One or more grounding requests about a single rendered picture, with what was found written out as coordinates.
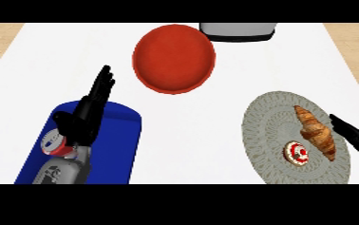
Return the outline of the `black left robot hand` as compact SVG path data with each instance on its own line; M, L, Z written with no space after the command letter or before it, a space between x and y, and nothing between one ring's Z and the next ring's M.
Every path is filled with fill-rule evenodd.
M81 98L70 113L57 111L51 119L59 134L66 138L66 146L90 146L96 140L103 108L115 84L110 66L104 66L96 76L90 93Z

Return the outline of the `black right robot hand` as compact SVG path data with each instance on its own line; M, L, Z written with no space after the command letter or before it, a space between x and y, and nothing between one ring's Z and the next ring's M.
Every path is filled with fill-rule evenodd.
M333 114L329 115L332 129L345 138L353 148L359 151L359 129L344 122Z

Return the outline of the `white and red cupcake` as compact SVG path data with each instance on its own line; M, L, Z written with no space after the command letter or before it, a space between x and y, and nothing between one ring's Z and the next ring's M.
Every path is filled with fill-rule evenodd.
M291 141L285 144L283 157L285 160L296 167L301 167L307 164L308 153L304 145L299 142Z

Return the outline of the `round grey placemat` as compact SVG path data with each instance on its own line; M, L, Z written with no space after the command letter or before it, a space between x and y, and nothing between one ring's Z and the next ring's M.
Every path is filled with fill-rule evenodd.
M332 128L325 111L304 97L283 91L260 95L248 105L240 125L245 153L252 167L267 184L347 184L350 155L345 140L330 132L336 153L335 159L329 160L302 139L302 124L294 112L296 105ZM308 153L308 162L301 167L285 159L285 145L291 141L296 141Z

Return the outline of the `red bowl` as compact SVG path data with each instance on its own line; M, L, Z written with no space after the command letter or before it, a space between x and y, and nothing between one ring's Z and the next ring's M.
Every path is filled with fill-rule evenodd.
M134 74L143 85L172 95L202 85L214 61L214 47L208 38L186 25L166 25L150 30L131 54Z

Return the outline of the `brown croissant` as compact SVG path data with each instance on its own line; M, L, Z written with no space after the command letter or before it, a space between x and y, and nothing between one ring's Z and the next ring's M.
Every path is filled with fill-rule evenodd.
M296 119L302 125L299 135L305 141L316 147L317 151L327 158L335 160L336 147L330 135L330 129L320 123L313 113L299 105L294 107Z

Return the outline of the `blue tray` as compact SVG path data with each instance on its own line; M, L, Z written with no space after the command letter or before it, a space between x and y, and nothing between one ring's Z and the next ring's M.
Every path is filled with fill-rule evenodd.
M14 184L31 184L41 166L50 160L41 151L41 138L54 127L54 121L47 118ZM107 102L91 148L87 184L128 184L140 132L138 113L127 106Z

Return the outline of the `red-rimmed can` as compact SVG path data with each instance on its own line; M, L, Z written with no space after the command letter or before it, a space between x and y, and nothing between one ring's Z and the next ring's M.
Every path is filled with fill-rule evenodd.
M65 157L73 152L70 146L66 146L67 139L60 135L57 129L51 129L41 138L41 151L45 155Z

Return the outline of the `grey and black appliance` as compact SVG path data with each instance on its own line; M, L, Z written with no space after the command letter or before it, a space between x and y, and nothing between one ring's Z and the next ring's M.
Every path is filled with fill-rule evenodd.
M276 23L200 23L199 31L212 42L258 42L271 38Z

